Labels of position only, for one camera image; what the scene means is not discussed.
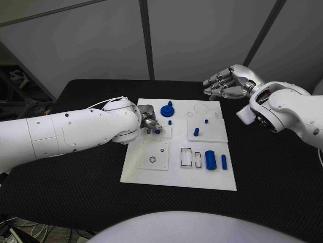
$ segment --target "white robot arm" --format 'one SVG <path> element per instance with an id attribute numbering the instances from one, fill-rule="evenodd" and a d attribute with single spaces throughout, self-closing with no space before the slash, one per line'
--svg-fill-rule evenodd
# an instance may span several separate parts
<path id="1" fill-rule="evenodd" d="M 0 173 L 36 159 L 112 142 L 126 144 L 138 128 L 161 131 L 151 105 L 126 98 L 85 110 L 0 122 Z"/>
<path id="2" fill-rule="evenodd" d="M 323 96 L 311 96 L 298 86 L 282 82 L 265 83 L 242 65 L 216 73 L 203 86 L 210 100 L 249 98 L 236 115 L 245 124 L 255 120 L 273 133 L 288 128 L 299 139 L 323 150 Z"/>

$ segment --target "white board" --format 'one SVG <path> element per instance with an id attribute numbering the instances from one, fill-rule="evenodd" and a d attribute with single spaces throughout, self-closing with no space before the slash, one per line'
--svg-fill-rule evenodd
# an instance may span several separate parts
<path id="1" fill-rule="evenodd" d="M 167 102 L 171 101 L 174 108 L 174 115 L 171 117 L 162 117 L 160 114 L 160 109 Z M 157 99 L 138 99 L 137 105 L 152 105 L 155 118 L 162 127 L 167 127 L 167 136 L 158 134 L 147 134 L 145 129 L 139 129 L 139 135 L 134 142 L 128 144 L 122 173 L 121 173 L 121 182 L 124 183 L 137 183 L 137 184 L 151 184 L 151 185 L 164 185 L 164 186 L 180 186 L 203 189 L 216 189 L 216 190 L 230 190 L 236 191 L 233 171 L 232 171 L 232 162 L 230 154 L 227 148 L 226 139 L 223 142 L 200 142 L 188 141 L 187 139 L 187 118 L 203 120 L 207 119 L 209 123 L 204 125 L 216 125 L 219 134 L 222 138 L 226 138 L 224 125 L 220 123 L 222 111 L 220 104 L 217 101 L 196 101 L 196 100 L 157 100 Z M 206 126 L 203 126 L 199 137 L 201 133 L 209 134 Z M 154 151 L 158 152 L 161 141 L 167 142 L 168 145 L 168 160 L 167 160 L 167 170 L 162 166 L 157 168 L 139 169 L 138 164 L 147 161 L 145 155 L 139 155 L 139 151 L 145 148 L 150 149 L 151 143 L 145 141 L 154 140 L 155 147 Z M 191 163 L 191 167 L 184 168 L 180 166 L 180 148 L 190 148 L 191 155 L 194 158 L 194 153 L 200 153 L 201 168 L 196 168 L 196 163 Z M 204 152 L 211 150 L 216 157 L 216 166 L 214 170 L 206 169 L 206 160 Z M 226 166 L 227 170 L 222 169 L 220 155 L 226 155 Z M 148 153 L 148 157 L 160 157 L 160 153 Z"/>

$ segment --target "circular hole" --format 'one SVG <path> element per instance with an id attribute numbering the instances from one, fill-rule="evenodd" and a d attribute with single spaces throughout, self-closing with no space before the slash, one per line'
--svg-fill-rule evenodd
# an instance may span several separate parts
<path id="1" fill-rule="evenodd" d="M 320 130 L 318 129 L 314 129 L 312 130 L 312 135 L 315 136 L 318 134 Z"/>

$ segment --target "black textured mat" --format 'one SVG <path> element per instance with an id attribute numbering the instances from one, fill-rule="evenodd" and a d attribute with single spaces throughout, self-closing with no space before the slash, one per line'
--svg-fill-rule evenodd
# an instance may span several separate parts
<path id="1" fill-rule="evenodd" d="M 73 80 L 52 113 L 101 100 L 207 100 L 200 83 Z M 119 183 L 126 146 L 112 142 L 30 162 L 0 189 L 0 212 L 39 223 L 101 230 L 157 211 L 197 211 L 255 222 L 307 242 L 323 242 L 323 171 L 315 148 L 289 130 L 245 126 L 235 113 L 248 100 L 220 99 L 237 191 Z"/>

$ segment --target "blue object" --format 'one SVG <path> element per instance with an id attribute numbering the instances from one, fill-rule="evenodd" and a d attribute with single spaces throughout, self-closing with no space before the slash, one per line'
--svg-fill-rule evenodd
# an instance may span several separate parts
<path id="1" fill-rule="evenodd" d="M 194 136 L 196 137 L 199 136 L 199 128 L 196 128 L 196 130 L 194 130 Z"/>
<path id="2" fill-rule="evenodd" d="M 161 107 L 160 113 L 164 117 L 170 117 L 174 114 L 174 109 L 171 107 L 171 102 Z"/>
<path id="3" fill-rule="evenodd" d="M 222 169 L 226 170 L 226 158 L 224 158 L 224 155 L 222 155 L 220 158 L 222 158 Z"/>
<path id="4" fill-rule="evenodd" d="M 204 158 L 206 158 L 206 169 L 214 170 L 216 167 L 216 159 L 214 159 L 214 152 L 211 150 L 204 152 Z"/>

